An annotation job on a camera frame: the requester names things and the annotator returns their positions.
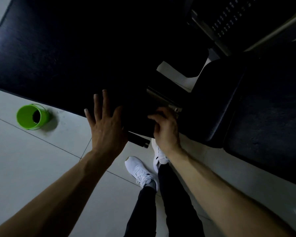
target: person's right arm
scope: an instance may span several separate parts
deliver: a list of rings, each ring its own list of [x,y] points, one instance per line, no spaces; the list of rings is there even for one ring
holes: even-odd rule
[[[180,146],[172,112],[160,107],[148,118],[156,121],[154,137],[206,213],[227,237],[296,236],[296,232],[266,207],[241,193]]]

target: foot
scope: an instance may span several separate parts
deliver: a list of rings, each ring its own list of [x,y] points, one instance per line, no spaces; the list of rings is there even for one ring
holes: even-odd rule
[[[158,178],[150,173],[144,164],[135,156],[130,156],[125,160],[125,166],[128,172],[136,179],[136,183],[140,184],[140,187],[144,187],[151,181],[156,183],[156,191],[158,191]]]
[[[153,168],[158,173],[159,170],[159,164],[164,165],[167,163],[170,163],[170,160],[166,155],[163,153],[163,151],[159,148],[159,146],[156,143],[156,139],[151,139],[151,145],[153,150],[155,151],[155,157],[153,159]]]

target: gray sock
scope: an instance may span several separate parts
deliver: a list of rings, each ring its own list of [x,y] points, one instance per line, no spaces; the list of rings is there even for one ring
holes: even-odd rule
[[[156,183],[153,179],[149,183],[145,184],[145,187],[146,186],[149,186],[149,187],[153,188],[154,190],[156,190]]]

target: green bucket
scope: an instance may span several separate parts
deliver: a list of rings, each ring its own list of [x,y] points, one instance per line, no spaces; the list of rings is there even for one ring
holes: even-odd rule
[[[16,113],[19,125],[27,130],[38,130],[49,122],[50,114],[39,104],[22,106]]]

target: dark liquid in bucket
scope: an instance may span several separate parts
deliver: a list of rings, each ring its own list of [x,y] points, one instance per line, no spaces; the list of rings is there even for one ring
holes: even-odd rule
[[[41,119],[41,114],[40,114],[39,110],[37,110],[33,113],[33,121],[35,123],[38,123],[40,121],[40,119]]]

